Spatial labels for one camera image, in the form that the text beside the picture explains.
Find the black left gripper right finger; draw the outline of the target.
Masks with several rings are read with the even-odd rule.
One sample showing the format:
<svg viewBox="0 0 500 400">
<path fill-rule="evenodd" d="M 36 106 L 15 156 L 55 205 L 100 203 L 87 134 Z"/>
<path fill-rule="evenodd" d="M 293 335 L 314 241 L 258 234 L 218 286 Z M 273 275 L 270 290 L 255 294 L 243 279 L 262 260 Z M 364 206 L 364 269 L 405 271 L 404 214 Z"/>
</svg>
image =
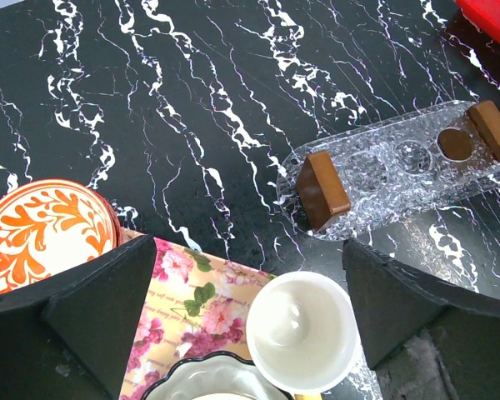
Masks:
<svg viewBox="0 0 500 400">
<path fill-rule="evenodd" d="M 342 266 L 367 366 L 385 399 L 500 399 L 500 299 L 355 239 Z"/>
</svg>

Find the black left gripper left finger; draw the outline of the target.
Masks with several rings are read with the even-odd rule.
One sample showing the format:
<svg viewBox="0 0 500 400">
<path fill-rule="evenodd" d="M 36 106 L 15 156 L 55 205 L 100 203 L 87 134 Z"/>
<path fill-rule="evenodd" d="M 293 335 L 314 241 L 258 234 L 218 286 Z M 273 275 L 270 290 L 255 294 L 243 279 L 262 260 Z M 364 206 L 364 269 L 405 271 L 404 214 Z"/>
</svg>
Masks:
<svg viewBox="0 0 500 400">
<path fill-rule="evenodd" d="M 0 295 L 0 399 L 116 399 L 157 248 L 139 236 Z"/>
</svg>

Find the clear holder with wooden ends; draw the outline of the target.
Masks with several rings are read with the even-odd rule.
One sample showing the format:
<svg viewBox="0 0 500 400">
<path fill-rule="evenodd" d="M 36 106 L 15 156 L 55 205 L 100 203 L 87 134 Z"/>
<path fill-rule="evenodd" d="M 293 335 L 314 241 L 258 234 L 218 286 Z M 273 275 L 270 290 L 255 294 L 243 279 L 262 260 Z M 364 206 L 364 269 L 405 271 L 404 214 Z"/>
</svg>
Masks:
<svg viewBox="0 0 500 400">
<path fill-rule="evenodd" d="M 494 102 L 490 100 L 482 102 L 493 103 L 499 111 Z M 327 218 L 337 216 L 351 208 L 345 189 L 339 178 L 335 177 L 335 172 L 333 164 L 322 160 L 319 153 L 308 156 L 302 165 L 296 189 L 312 228 L 322 228 Z"/>
</svg>

